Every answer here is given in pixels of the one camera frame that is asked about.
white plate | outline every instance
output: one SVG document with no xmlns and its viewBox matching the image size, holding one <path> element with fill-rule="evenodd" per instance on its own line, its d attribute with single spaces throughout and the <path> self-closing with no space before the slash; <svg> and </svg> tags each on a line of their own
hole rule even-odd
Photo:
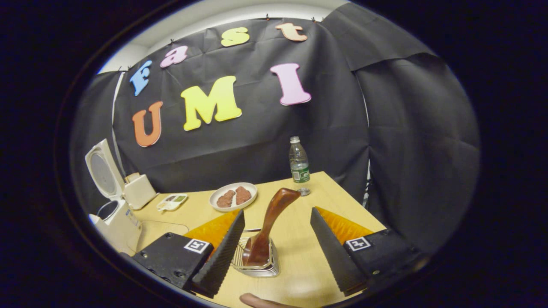
<svg viewBox="0 0 548 308">
<path fill-rule="evenodd" d="M 237 206 L 236 205 L 236 195 L 234 195 L 234 197 L 232 197 L 232 205 L 229 208 L 220 208 L 220 207 L 217 206 L 217 200 L 219 199 L 219 197 L 226 194 L 226 192 L 229 191 L 229 190 L 234 190 L 234 192 L 236 192 L 236 188 L 238 188 L 239 186 L 247 189 L 251 193 L 251 199 L 249 199 L 249 200 L 245 201 L 244 203 Z M 209 197 L 209 204 L 214 209 L 216 209 L 218 211 L 231 212 L 235 209 L 243 209 L 244 207 L 250 205 L 251 203 L 253 203 L 253 201 L 255 201 L 256 197 L 257 197 L 257 187 L 255 187 L 255 185 L 253 185 L 251 183 L 245 183 L 245 182 L 233 183 L 233 184 L 229 184 L 229 185 L 226 185 L 226 186 L 223 186 L 223 187 L 217 189 Z"/>
</svg>

yellow letter m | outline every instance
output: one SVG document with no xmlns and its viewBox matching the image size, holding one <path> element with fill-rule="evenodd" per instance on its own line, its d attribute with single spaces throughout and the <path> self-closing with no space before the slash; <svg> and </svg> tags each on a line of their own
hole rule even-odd
<svg viewBox="0 0 548 308">
<path fill-rule="evenodd" d="M 193 130 L 202 124 L 198 120 L 196 112 L 206 122 L 211 123 L 215 106 L 217 113 L 215 120 L 226 121 L 242 115 L 242 110 L 236 106 L 234 99 L 234 89 L 232 85 L 236 81 L 235 76 L 221 77 L 215 81 L 209 96 L 207 96 L 198 86 L 190 87 L 181 92 L 181 97 L 185 99 L 186 123 L 184 130 Z"/>
</svg>

foam letter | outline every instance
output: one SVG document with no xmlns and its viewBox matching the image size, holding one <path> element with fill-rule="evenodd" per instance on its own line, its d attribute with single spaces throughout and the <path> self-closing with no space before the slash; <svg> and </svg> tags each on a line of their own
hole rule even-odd
<svg viewBox="0 0 548 308">
<path fill-rule="evenodd" d="M 188 46 L 181 46 L 170 50 L 165 54 L 165 59 L 160 63 L 160 67 L 168 67 L 171 64 L 181 63 L 186 59 L 186 51 Z"/>
<path fill-rule="evenodd" d="M 142 147 L 148 147 L 155 144 L 162 133 L 162 121 L 160 119 L 160 107 L 162 102 L 157 101 L 150 105 L 149 111 L 152 113 L 152 133 L 145 133 L 145 114 L 146 110 L 141 110 L 133 115 L 133 127 L 135 129 L 135 139 Z"/>
<path fill-rule="evenodd" d="M 298 34 L 297 30 L 302 30 L 302 27 L 294 26 L 291 22 L 277 25 L 276 29 L 281 29 L 283 36 L 285 36 L 286 39 L 290 39 L 292 41 L 306 41 L 306 39 L 308 38 L 308 36 L 306 35 Z"/>
<path fill-rule="evenodd" d="M 145 79 L 149 76 L 150 70 L 148 69 L 149 66 L 152 65 L 152 61 L 149 60 L 145 62 L 139 70 L 137 70 L 137 73 L 133 74 L 130 82 L 133 83 L 133 86 L 135 87 L 135 96 L 139 95 L 141 91 L 145 88 L 145 86 L 149 83 L 148 79 Z"/>
<path fill-rule="evenodd" d="M 221 37 L 223 38 L 223 40 L 221 41 L 221 45 L 223 45 L 224 47 L 229 47 L 247 42 L 249 40 L 249 34 L 247 34 L 246 32 L 247 29 L 244 27 L 226 30 L 221 35 Z"/>
<path fill-rule="evenodd" d="M 186 110 L 184 130 L 193 130 L 202 124 L 202 121 L 196 117 L 196 111 L 206 123 L 211 123 L 215 106 L 217 106 L 215 120 L 219 122 L 241 116 L 242 110 L 236 106 L 236 100 L 234 99 L 232 85 L 235 81 L 235 76 L 217 79 L 211 88 L 211 92 L 209 92 L 209 96 L 198 86 L 190 87 L 181 92 L 181 97 L 185 99 Z"/>
<path fill-rule="evenodd" d="M 297 63 L 286 63 L 275 65 L 270 68 L 271 72 L 278 75 L 279 83 L 282 86 L 283 96 L 279 100 L 282 105 L 294 105 L 307 102 L 312 96 L 302 89 L 301 81 L 297 76 Z"/>
</svg>

spatula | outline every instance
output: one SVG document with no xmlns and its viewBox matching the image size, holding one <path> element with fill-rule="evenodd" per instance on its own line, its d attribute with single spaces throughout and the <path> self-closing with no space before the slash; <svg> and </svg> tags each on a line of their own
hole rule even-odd
<svg viewBox="0 0 548 308">
<path fill-rule="evenodd" d="M 272 225 L 281 212 L 300 196 L 300 192 L 287 188 L 281 188 L 276 192 L 266 208 L 265 221 L 261 231 L 247 240 L 242 256 L 244 266 L 261 266 L 268 262 L 269 235 Z"/>
</svg>

table surface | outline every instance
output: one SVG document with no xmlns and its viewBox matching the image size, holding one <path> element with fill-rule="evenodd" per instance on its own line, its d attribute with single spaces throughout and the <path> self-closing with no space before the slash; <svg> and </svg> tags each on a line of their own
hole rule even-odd
<svg viewBox="0 0 548 308">
<path fill-rule="evenodd" d="M 257 198 L 243 209 L 245 229 L 261 228 L 266 207 L 274 194 L 282 187 L 296 189 L 296 185 L 291 178 L 255 184 Z M 310 225 L 312 208 L 319 206 L 373 232 L 381 231 L 385 227 L 325 172 L 311 174 L 310 181 L 305 185 L 311 193 L 287 207 L 270 233 L 278 251 L 280 274 L 277 277 L 255 278 L 246 276 L 231 266 L 214 299 L 198 296 L 220 305 L 246 308 L 249 306 L 241 303 L 239 296 L 247 292 L 263 299 L 300 307 L 319 307 L 352 297 L 344 296 L 336 285 Z M 177 210 L 158 212 L 156 205 L 169 195 L 164 193 L 156 196 L 143 209 L 136 210 L 135 216 L 144 226 L 138 251 L 165 232 L 184 235 L 188 230 L 223 215 L 223 212 L 209 205 L 209 197 L 213 192 L 185 192 L 189 197 Z M 242 237 L 253 234 L 256 233 L 243 233 Z"/>
</svg>

